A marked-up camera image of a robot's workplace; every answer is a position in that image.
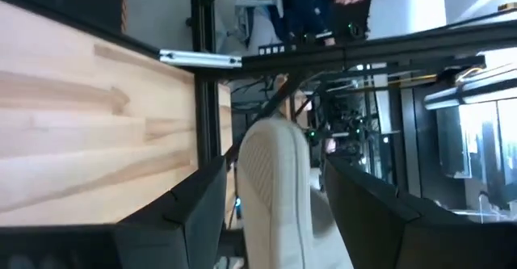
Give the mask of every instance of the man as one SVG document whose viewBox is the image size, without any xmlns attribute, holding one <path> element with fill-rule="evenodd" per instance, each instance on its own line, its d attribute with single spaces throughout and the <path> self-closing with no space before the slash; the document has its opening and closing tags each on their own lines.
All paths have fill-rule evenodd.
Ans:
<svg viewBox="0 0 517 269">
<path fill-rule="evenodd" d="M 275 6 L 256 7 L 249 50 L 256 53 L 259 46 L 287 42 L 294 36 L 322 34 L 329 31 L 332 3 L 348 5 L 361 0 L 283 0 L 284 17 L 280 18 Z M 333 38 L 326 45 L 335 44 Z"/>
</svg>

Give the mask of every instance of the dark jacket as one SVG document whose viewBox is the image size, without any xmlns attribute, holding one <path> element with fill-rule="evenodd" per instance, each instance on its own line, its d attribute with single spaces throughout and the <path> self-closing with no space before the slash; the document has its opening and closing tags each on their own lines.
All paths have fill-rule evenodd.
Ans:
<svg viewBox="0 0 517 269">
<path fill-rule="evenodd" d="M 269 7 L 276 35 L 283 42 L 289 41 L 292 35 L 316 35 L 328 31 L 331 0 L 283 1 L 283 18 L 280 18 L 276 7 Z"/>
</svg>

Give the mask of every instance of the floor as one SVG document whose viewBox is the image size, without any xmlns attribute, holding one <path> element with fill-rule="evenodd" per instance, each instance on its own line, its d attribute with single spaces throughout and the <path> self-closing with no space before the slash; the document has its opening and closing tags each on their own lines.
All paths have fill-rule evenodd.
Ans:
<svg viewBox="0 0 517 269">
<path fill-rule="evenodd" d="M 216 0 L 217 29 L 233 29 L 233 0 Z M 126 33 L 159 48 L 191 50 L 191 29 L 185 20 L 191 15 L 191 0 L 128 0 L 128 28 Z M 243 46 L 229 37 L 219 53 L 231 53 Z"/>
</svg>

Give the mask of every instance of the person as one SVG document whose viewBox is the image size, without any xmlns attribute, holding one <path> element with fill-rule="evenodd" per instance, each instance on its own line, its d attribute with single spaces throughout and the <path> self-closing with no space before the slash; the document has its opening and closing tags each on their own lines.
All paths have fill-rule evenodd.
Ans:
<svg viewBox="0 0 517 269">
<path fill-rule="evenodd" d="M 361 0 L 283 0 L 284 17 L 280 18 L 276 6 L 255 7 L 249 51 L 256 54 L 260 46 L 290 41 L 301 34 L 322 34 L 329 25 L 332 3 L 348 5 Z M 335 44 L 334 38 L 325 40 Z"/>
</svg>

